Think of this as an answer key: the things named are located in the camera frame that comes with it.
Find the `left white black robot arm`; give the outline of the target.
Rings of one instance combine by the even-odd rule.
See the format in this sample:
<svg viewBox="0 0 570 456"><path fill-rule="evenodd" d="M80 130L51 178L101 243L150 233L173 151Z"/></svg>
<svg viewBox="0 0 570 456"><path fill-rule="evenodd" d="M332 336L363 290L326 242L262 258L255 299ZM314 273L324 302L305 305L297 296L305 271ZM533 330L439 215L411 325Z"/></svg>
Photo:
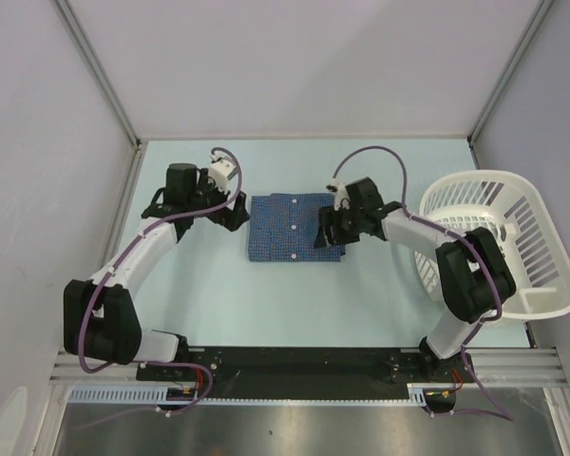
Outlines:
<svg viewBox="0 0 570 456"><path fill-rule="evenodd" d="M191 163L168 166L165 184L143 210L136 235L87 280L71 280L64 289L64 348L107 364L158 362L159 370L178 380L191 368L180 350L181 335L145 330L134 297L159 261L173 249L196 219L207 218L230 232L245 223L246 196L230 192L239 172L231 159L219 157L205 168Z"/></svg>

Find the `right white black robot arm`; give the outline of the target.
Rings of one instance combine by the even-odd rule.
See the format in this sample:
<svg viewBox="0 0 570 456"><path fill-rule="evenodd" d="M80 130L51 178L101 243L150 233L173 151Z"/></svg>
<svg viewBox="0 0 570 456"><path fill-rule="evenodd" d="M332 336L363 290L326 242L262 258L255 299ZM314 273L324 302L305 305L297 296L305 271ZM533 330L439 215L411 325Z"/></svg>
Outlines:
<svg viewBox="0 0 570 456"><path fill-rule="evenodd" d="M419 344L419 369L441 381L459 364L484 323L502 316L517 292L493 234L484 227L459 232L410 212L401 200L384 202L370 178L328 186L333 202L318 212L317 249L353 244L364 236L410 248L432 261L445 309Z"/></svg>

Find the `blue checkered long sleeve shirt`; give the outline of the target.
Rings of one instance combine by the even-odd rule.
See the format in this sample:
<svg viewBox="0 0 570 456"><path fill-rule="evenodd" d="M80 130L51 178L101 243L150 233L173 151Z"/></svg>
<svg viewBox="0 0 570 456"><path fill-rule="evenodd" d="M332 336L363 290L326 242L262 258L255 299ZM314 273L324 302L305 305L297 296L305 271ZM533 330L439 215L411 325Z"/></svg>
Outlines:
<svg viewBox="0 0 570 456"><path fill-rule="evenodd" d="M343 246L316 248L319 209L333 204L328 193L273 193L251 198L248 259L252 262L339 262Z"/></svg>

